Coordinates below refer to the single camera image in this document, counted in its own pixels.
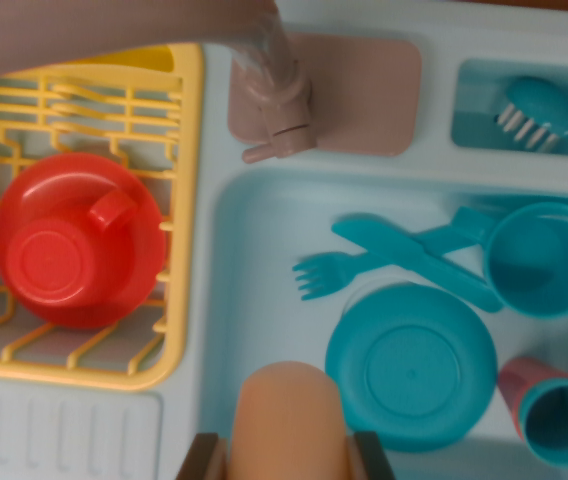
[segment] yellow dish rack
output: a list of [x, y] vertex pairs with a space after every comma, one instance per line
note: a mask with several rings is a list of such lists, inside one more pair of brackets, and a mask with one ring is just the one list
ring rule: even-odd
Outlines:
[[[89, 144], [141, 180], [168, 185], [165, 190], [170, 190], [164, 195], [168, 211], [160, 225], [168, 239], [166, 268], [157, 276], [163, 288], [157, 288], [157, 294], [140, 307], [157, 310], [158, 318], [148, 323], [152, 332], [130, 333], [118, 340], [118, 345], [135, 348], [129, 358], [112, 368], [82, 362], [117, 334], [119, 324], [80, 334], [39, 322], [28, 331], [18, 329], [16, 335], [9, 328], [17, 322], [14, 318], [20, 307], [0, 284], [5, 305], [0, 329], [12, 334], [5, 334], [8, 340], [0, 344], [0, 378], [134, 391], [152, 387], [179, 364], [188, 317], [203, 68], [200, 47], [180, 44], [53, 65], [0, 79], [0, 150], [6, 152], [0, 154], [0, 167], [9, 168], [11, 178], [48, 156], [27, 152], [30, 139], [35, 135], [41, 140], [44, 135], [44, 151], [49, 154]], [[154, 149], [148, 155], [160, 152], [163, 156], [159, 168], [148, 167], [146, 154], [140, 153], [145, 148]], [[140, 168], [136, 162], [145, 166]], [[52, 335], [66, 349], [60, 347], [60, 353], [55, 345], [47, 347], [55, 352], [55, 361], [19, 357], [29, 345]], [[143, 344], [135, 344], [133, 337], [143, 337]], [[151, 356], [154, 361], [144, 368]], [[101, 358], [108, 360], [108, 351]]]

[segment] sink basin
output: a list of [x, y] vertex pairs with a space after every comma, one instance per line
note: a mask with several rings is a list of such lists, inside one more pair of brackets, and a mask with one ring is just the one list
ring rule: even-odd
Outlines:
[[[269, 363], [298, 360], [324, 368], [329, 338], [344, 311], [386, 285], [430, 285], [396, 266], [362, 274], [345, 289], [302, 302], [291, 267], [304, 256], [359, 247], [331, 233], [337, 217], [382, 216], [409, 231], [448, 223], [461, 205], [495, 213], [540, 200], [568, 202], [544, 191], [480, 189], [445, 182], [374, 176], [256, 171], [241, 175], [219, 197], [199, 416], [199, 431], [230, 438], [240, 386]], [[479, 247], [447, 258], [481, 275]], [[541, 321], [508, 308], [497, 314], [475, 309], [488, 328], [499, 366], [534, 355], [568, 371], [568, 317]], [[481, 420], [460, 442], [426, 454], [388, 452], [398, 478], [568, 479], [568, 471], [541, 463], [515, 432], [495, 392]]]

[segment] cup handle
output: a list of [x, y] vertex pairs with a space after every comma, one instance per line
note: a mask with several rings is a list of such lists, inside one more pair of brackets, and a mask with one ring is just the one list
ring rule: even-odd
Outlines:
[[120, 189], [111, 190], [88, 211], [88, 218], [100, 232], [120, 228], [135, 216], [137, 204]]
[[464, 238], [485, 246], [498, 222], [472, 208], [460, 207], [453, 217], [451, 227]]

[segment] teal toy plate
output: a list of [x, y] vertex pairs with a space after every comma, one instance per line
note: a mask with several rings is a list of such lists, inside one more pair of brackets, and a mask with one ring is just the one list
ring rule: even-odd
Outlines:
[[353, 430], [374, 430], [388, 449], [419, 452], [459, 440], [480, 419], [495, 389], [497, 355], [466, 304], [441, 290], [400, 285], [344, 314], [326, 373]]

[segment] pink toy cup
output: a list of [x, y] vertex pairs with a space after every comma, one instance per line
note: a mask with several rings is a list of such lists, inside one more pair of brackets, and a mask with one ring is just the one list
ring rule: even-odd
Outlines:
[[568, 467], [568, 373], [532, 358], [516, 358], [498, 386], [519, 436], [541, 460]]

